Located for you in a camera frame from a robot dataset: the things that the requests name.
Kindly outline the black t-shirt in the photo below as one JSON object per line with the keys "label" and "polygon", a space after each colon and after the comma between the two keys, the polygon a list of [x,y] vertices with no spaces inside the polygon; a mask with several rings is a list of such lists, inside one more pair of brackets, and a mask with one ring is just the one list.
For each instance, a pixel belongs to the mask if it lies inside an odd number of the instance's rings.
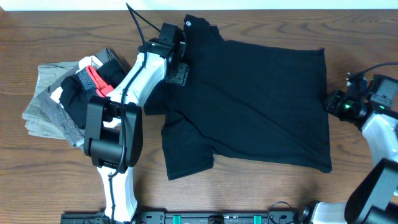
{"label": "black t-shirt", "polygon": [[332,170],[323,49],[292,50],[225,40],[186,15],[183,86],[160,82],[146,102],[162,114],[169,180],[211,169],[214,156]]}

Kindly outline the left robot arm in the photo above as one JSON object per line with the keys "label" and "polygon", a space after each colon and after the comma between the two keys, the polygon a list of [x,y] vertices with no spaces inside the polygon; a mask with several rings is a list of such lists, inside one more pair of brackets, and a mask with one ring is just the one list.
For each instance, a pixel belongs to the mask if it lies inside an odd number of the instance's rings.
{"label": "left robot arm", "polygon": [[84,223],[131,223],[137,208],[133,167],[142,151],[142,107],[158,83],[184,86],[189,67],[182,62],[184,31],[164,23],[158,38],[144,42],[124,80],[104,98],[88,103],[84,153],[104,186],[106,208]]}

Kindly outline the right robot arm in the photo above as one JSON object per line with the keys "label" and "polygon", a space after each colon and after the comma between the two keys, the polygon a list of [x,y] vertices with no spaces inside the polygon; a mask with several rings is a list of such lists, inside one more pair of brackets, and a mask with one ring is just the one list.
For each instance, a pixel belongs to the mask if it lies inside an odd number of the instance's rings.
{"label": "right robot arm", "polygon": [[368,143],[374,167],[347,202],[317,202],[306,206],[298,223],[397,224],[397,80],[350,74],[347,91],[336,90],[325,109],[341,121],[354,124]]}

